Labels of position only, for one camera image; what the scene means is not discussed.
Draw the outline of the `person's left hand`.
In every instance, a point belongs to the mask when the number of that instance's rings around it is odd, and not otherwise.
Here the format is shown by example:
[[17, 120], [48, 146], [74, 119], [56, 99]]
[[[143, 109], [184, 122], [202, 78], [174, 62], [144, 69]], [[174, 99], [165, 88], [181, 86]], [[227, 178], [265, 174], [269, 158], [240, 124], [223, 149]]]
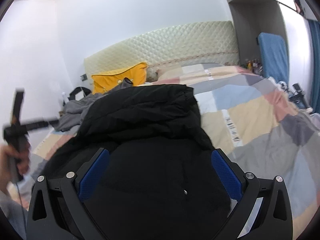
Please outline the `person's left hand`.
[[20, 152], [16, 151], [16, 149], [12, 145], [1, 145], [1, 166], [0, 166], [0, 176], [1, 183], [0, 188], [1, 191], [9, 195], [8, 193], [8, 184], [12, 179], [12, 172], [10, 169], [10, 160], [11, 159], [20, 159], [20, 162], [17, 164], [18, 172], [20, 175], [24, 175], [29, 170], [29, 153], [30, 153], [30, 144], [26, 142], [24, 146], [21, 147]]

